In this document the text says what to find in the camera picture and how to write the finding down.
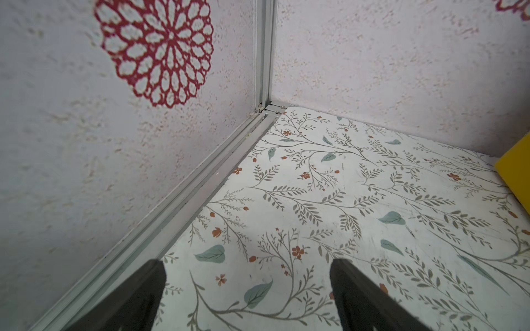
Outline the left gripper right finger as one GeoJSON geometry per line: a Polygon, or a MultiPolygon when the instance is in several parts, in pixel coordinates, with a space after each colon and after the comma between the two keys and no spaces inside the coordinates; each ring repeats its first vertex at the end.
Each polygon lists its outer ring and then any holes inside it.
{"type": "Polygon", "coordinates": [[[343,330],[429,329],[348,260],[333,260],[329,275],[343,330]]]}

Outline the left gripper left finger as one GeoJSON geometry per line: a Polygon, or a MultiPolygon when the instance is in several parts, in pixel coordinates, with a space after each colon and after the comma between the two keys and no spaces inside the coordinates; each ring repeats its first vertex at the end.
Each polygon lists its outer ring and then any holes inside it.
{"type": "Polygon", "coordinates": [[[66,329],[151,330],[165,285],[166,271],[163,262],[151,259],[66,329]]]}

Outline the yellow block behind cabinet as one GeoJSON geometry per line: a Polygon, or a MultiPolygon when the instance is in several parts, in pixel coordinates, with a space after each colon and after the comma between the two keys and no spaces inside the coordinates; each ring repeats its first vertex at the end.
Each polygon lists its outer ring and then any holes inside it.
{"type": "Polygon", "coordinates": [[[495,163],[494,168],[522,207],[529,213],[529,133],[495,163]]]}

